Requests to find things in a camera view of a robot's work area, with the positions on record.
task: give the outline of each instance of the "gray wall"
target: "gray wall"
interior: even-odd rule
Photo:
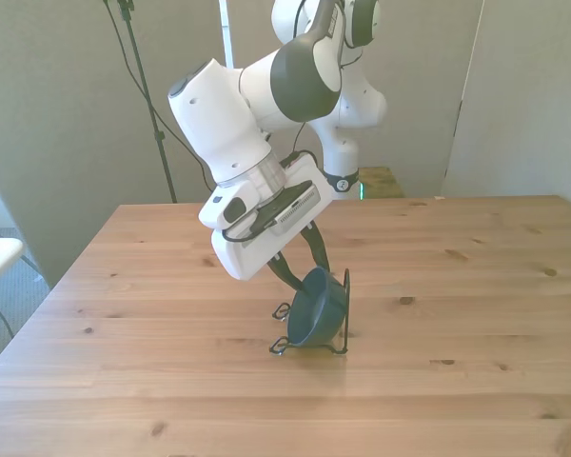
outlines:
[[[281,46],[270,23],[271,1],[231,0],[235,65]],[[452,149],[463,84],[482,0],[381,0],[383,24],[364,55],[368,80],[390,112],[383,126],[353,132],[363,166],[389,166],[408,196],[440,193]],[[294,132],[271,141],[283,155]],[[301,145],[321,150],[309,129]]]
[[[175,127],[170,85],[209,57],[224,62],[218,2],[135,7],[154,103]],[[167,154],[180,200],[205,199],[196,163],[169,139]],[[51,285],[119,204],[169,201],[101,0],[0,0],[0,193]]]
[[[486,0],[444,193],[571,200],[571,0]]]

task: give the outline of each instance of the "wood grain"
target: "wood grain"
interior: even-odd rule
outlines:
[[[121,207],[95,237],[0,357],[0,457],[571,457],[562,199],[335,203],[346,357],[270,356],[292,292],[230,279],[198,210]]]

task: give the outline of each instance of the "cable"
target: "cable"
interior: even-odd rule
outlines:
[[[10,327],[9,321],[7,320],[7,318],[2,313],[1,310],[0,310],[0,320],[4,323],[5,327],[7,328],[7,331],[9,332],[10,338],[14,338],[15,333],[12,331],[12,328]]]
[[[294,36],[292,36],[292,39],[296,38],[296,35],[298,34],[298,20],[301,17],[301,12],[303,11],[305,2],[306,0],[301,0],[301,4],[298,6],[298,10],[296,11],[296,20],[294,21]]]
[[[129,76],[131,77],[131,79],[133,80],[133,83],[135,84],[135,86],[137,87],[137,89],[140,91],[140,93],[142,94],[142,96],[144,97],[145,100],[148,101],[148,99],[146,98],[146,94],[144,93],[144,90],[142,89],[142,86],[140,85],[140,83],[137,81],[137,78],[135,77],[135,75],[133,74],[133,71],[131,70],[131,66],[129,65],[129,61],[127,58],[127,52],[125,51],[125,45],[123,44],[123,39],[121,38],[121,33],[118,30],[118,27],[116,26],[116,21],[114,20],[114,16],[112,15],[112,10],[110,9],[110,6],[108,5],[108,0],[104,0],[104,5],[106,6],[106,10],[108,11],[108,15],[110,16],[110,21],[112,22],[112,26],[114,27],[114,32],[116,33],[116,38],[118,39],[118,44],[121,47],[121,52],[123,54],[123,59],[125,60],[125,67],[127,67],[127,71],[129,73]],[[163,120],[163,118],[161,117],[161,115],[159,114],[159,112],[156,110],[156,108],[150,104],[150,106],[152,107],[152,110],[154,111],[154,114],[156,115],[157,119],[159,120],[159,122],[163,125],[163,127],[165,127],[165,129],[171,134],[171,136],[173,136],[173,138],[175,138],[175,140],[180,143],[184,149],[186,149],[188,151],[188,153],[190,154],[190,156],[197,162],[197,164],[199,164],[199,167],[201,168],[201,172],[203,173],[203,182],[205,183],[207,189],[210,192],[213,192],[213,188],[209,185],[208,181],[207,181],[207,176],[206,176],[206,169],[203,166],[203,163],[201,162],[201,159],[199,159],[197,157],[197,155],[192,151],[192,149],[183,141],[180,139],[180,137],[178,135],[176,135],[174,133],[174,131],[167,125],[167,123]]]
[[[227,234],[226,234],[226,230],[222,230],[222,236],[224,237],[225,240],[227,240],[229,243],[247,243],[248,241],[252,241],[255,240],[256,238],[258,238],[262,233],[264,232],[264,230],[262,231],[258,231],[256,233],[251,233],[250,235],[244,237],[244,238],[230,238]]]
[[[364,50],[362,50],[362,53],[353,62],[349,62],[348,64],[341,65],[341,69],[343,69],[344,67],[348,67],[349,65],[355,64],[356,62],[358,62],[362,58],[363,55],[364,55]]]
[[[306,126],[306,122],[303,122],[303,124],[301,125],[301,129],[298,130],[298,133],[296,134],[296,138],[294,139],[294,146],[292,146],[292,152],[294,152],[296,150],[296,143],[298,143],[298,138],[301,136],[301,133],[303,132],[303,129]]]
[[[308,150],[308,149],[301,149],[301,150],[297,150],[296,152],[298,152],[299,154],[308,154],[308,155],[310,155],[311,157],[313,157],[313,162],[315,162],[315,166],[316,166],[317,168],[320,167],[320,164],[319,164],[319,162],[317,161],[317,156],[315,155],[314,152],[312,152],[312,151],[310,151],[310,150]]]

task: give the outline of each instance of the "gray carpet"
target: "gray carpet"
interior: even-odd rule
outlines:
[[[0,228],[0,235],[21,238],[15,228]],[[16,333],[31,317],[49,294],[45,280],[18,260],[0,277],[0,310]],[[0,320],[0,352],[9,344],[7,329]]]

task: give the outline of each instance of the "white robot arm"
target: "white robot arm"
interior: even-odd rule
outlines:
[[[298,3],[275,1],[273,28],[282,43],[288,43],[305,29],[318,2],[302,0],[300,12],[293,5]],[[343,136],[340,129],[378,126],[387,112],[384,96],[368,83],[361,62],[364,47],[374,40],[381,24],[381,5],[378,0],[345,0],[344,11],[341,97],[330,114],[310,122],[322,142],[324,175],[333,187],[334,198],[340,200],[356,199],[360,195],[358,146]]]
[[[284,16],[292,6],[296,15],[298,2],[288,3]],[[281,4],[276,2],[274,13]],[[300,281],[281,249],[302,233],[316,263],[329,270],[313,220],[332,201],[333,187],[309,155],[280,163],[266,137],[303,122],[342,117],[347,35],[342,0],[308,0],[303,6],[304,30],[296,37],[292,32],[281,49],[240,70],[212,60],[169,92],[180,128],[218,183],[200,219],[214,229],[212,245],[223,266],[247,280],[269,264],[296,289]]]

